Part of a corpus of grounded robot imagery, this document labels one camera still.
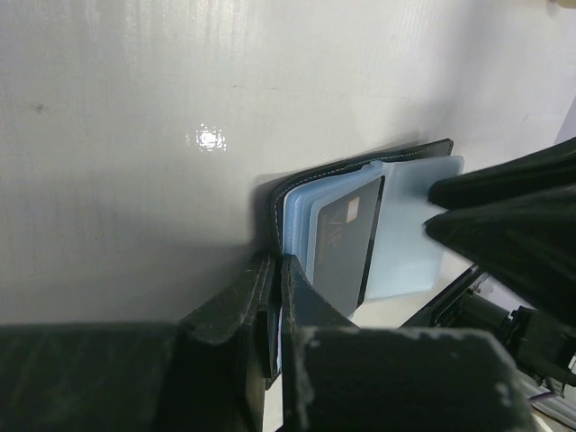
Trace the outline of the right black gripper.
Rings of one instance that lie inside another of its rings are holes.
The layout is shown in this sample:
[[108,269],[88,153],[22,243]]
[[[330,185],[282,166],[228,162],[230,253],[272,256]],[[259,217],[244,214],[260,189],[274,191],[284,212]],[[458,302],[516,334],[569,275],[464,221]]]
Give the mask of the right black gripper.
[[[575,316],[575,192],[447,211],[428,220],[425,232],[487,272],[474,265],[437,295],[431,326],[489,332],[536,384],[559,395],[573,387],[575,330],[541,311]],[[491,276],[541,311],[506,310],[482,297],[481,289],[496,283]]]

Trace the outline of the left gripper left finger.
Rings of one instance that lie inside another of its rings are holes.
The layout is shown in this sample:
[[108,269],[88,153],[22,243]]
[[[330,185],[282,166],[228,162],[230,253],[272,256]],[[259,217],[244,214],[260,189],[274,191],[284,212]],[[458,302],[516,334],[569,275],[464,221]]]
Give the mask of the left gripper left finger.
[[185,317],[173,361],[175,431],[259,431],[275,370],[275,260],[255,255]]

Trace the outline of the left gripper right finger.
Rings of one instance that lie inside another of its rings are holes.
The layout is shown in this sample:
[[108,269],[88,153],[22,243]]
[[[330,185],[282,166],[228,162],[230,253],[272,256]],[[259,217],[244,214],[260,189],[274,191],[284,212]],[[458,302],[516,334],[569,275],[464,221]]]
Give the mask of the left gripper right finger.
[[283,429],[528,431],[517,369],[489,333],[359,328],[282,262]]

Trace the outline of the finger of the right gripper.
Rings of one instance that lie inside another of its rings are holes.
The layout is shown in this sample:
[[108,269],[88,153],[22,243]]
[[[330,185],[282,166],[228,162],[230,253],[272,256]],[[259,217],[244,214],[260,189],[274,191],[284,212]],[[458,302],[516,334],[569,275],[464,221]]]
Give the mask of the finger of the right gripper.
[[575,183],[575,139],[496,166],[435,182],[428,201],[447,210],[471,208]]

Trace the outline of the black VIP credit card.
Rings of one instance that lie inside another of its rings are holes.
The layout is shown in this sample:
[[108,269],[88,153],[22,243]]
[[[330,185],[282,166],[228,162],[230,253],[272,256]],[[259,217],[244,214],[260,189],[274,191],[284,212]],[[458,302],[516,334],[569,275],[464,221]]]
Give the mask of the black VIP credit card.
[[311,284],[344,316],[358,304],[384,183],[380,176],[312,207],[316,233],[310,251]]

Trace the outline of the black leather card holder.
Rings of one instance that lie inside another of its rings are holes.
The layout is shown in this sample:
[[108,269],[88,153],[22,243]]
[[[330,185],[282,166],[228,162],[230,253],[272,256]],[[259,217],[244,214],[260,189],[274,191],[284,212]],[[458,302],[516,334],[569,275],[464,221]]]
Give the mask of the black leather card holder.
[[358,304],[345,317],[367,302],[431,290],[443,252],[423,224],[438,213],[428,202],[431,186],[462,171],[464,161],[453,147],[451,139],[441,139],[385,148],[288,175],[266,200],[271,249],[278,257],[296,257],[311,283],[312,207],[383,176]]

